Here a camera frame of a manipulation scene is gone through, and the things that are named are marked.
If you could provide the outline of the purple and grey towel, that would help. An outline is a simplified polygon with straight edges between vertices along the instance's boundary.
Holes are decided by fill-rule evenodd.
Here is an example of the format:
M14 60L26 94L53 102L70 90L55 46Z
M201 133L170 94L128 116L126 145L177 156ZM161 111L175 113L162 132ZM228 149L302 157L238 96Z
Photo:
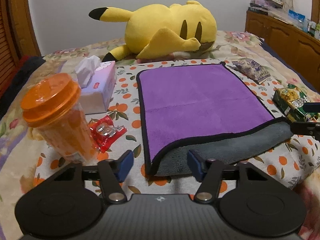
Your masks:
M292 137L223 63L164 67L137 74L145 171L190 174L187 154L234 164Z

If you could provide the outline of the orange-print white cloth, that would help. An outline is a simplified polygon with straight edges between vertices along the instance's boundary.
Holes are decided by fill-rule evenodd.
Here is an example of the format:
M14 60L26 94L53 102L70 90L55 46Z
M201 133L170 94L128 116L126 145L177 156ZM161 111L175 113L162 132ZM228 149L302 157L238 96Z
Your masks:
M281 82L272 77L262 85L254 85L254 81L233 69L231 62L225 62L226 67L240 78L244 86L258 96L258 99L272 112L274 117L281 116L280 111L272 102L274 89L281 88ZM125 182L121 184L128 197L133 193L193 194L199 187L199 183L191 176L146 178L145 175L136 75L141 70L153 70L167 66L169 65L162 62L120 68L108 112L86 116L87 121L91 124L108 114L116 126L127 128L127 132L112 144L111 149L105 153L98 153L97 160L93 164L107 158L116 159L126 150L132 150L135 157L134 165ZM249 159L249 162L292 189L313 172L319 174L319 142L312 137L294 135L279 146ZM67 162L49 145L46 146L39 155L33 186L39 185L66 164Z

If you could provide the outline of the green yellow snack bag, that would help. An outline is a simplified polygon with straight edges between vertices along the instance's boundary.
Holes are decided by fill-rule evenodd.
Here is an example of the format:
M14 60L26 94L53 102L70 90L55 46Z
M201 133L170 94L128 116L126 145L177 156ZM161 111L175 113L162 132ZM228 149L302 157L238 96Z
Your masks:
M306 112L303 109L304 103L309 103L308 96L297 86L288 84L284 88L276 88L273 101L281 112L292 122L316 122L319 114Z

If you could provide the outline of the red snack packet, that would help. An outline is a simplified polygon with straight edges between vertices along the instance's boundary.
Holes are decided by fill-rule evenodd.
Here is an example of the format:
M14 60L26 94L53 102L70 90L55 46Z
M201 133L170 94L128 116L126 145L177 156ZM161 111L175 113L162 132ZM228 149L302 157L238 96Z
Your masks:
M124 126L115 126L109 115L88 125L91 136L101 153L105 153L111 145L127 132Z

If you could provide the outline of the purple snack packet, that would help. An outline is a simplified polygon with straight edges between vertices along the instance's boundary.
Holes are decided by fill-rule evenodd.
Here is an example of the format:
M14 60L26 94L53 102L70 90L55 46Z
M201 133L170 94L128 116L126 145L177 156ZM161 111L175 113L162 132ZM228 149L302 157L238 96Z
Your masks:
M232 64L234 64L242 74L259 85L271 77L269 71L253 59L243 58L238 61L232 61Z

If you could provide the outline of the wooden sideboard cabinet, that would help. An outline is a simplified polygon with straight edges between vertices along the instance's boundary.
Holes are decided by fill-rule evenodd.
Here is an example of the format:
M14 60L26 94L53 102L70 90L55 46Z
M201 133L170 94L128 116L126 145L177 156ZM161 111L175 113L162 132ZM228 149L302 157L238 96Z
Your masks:
M298 28L250 10L245 31L264 42L319 92L319 40Z

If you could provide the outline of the orange lidded plastic cup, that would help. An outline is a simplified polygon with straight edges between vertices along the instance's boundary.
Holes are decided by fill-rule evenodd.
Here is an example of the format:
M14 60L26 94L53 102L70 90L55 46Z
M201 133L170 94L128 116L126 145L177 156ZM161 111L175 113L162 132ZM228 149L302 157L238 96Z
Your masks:
M80 95L79 84L69 74L58 73L31 87L21 101L28 126L73 163L86 163L96 156Z

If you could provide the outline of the pink tissue box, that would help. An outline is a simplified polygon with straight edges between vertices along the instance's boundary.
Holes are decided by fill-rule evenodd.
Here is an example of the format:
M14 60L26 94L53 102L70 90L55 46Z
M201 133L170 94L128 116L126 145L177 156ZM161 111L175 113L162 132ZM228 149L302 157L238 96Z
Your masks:
M85 114L107 112L116 83L116 63L101 62L95 55L86 57L75 68L81 87L79 102Z

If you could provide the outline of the bottles on cabinet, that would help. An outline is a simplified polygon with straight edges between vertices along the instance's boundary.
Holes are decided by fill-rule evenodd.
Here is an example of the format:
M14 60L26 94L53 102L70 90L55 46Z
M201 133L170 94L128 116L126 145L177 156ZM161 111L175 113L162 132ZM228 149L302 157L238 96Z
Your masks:
M319 25L316 22L305 19L303 22L303 31L319 40Z

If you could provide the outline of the blue white box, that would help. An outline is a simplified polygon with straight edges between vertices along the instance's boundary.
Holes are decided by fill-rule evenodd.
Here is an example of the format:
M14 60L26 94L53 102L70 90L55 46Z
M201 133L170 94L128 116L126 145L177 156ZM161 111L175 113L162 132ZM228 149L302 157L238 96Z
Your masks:
M297 26L300 29L303 28L305 15L302 15L290 9L288 11L288 16L293 19L293 24L295 26Z

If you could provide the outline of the floral bed blanket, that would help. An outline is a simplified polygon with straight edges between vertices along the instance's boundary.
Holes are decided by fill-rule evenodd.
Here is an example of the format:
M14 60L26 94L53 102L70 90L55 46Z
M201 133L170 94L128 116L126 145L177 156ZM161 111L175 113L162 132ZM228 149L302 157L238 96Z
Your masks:
M41 80L56 74L74 74L76 65L84 58L103 56L109 50L123 44L122 39L92 44L82 48L67 49L48 54L42 60L29 59L18 73L19 80L10 90L15 93L13 100L1 103L1 239L19 239L20 228L14 216L18 199L33 186L37 162L42 150L48 144L22 118L20 102L25 93ZM300 88L311 101L318 101L319 94L289 67L285 66L268 50L266 44L250 33L219 31L214 48L201 56L171 56L163 60L148 62L164 63L169 67L184 64L217 63L248 57L265 66L270 78ZM125 66L145 65L135 60L117 63L117 73ZM303 239L319 239L319 174L308 175L293 189L303 198L307 207L307 218L300 231Z

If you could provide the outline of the stack of books and papers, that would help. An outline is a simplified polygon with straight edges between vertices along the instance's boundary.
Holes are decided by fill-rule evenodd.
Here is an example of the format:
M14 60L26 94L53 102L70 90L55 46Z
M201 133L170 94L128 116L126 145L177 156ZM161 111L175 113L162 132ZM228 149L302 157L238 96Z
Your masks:
M284 12L284 3L279 0L251 0L248 11L263 15Z

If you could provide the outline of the yellow Pikachu plush toy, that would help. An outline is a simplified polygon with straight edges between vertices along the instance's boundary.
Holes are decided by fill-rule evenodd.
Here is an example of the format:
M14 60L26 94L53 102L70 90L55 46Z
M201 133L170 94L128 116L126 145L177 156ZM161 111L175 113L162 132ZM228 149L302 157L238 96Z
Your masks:
M115 7L95 8L89 17L103 22L125 22L125 43L112 49L104 61L120 61L134 54L149 60L175 52L210 50L216 41L217 23L198 1L185 5L151 4L135 11Z

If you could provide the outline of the wooden louvered door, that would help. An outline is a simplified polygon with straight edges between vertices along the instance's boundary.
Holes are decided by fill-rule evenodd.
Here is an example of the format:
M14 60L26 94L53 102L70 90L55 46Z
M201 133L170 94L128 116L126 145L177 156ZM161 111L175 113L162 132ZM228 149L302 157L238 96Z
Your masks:
M28 56L40 56L28 0L1 0L1 94Z

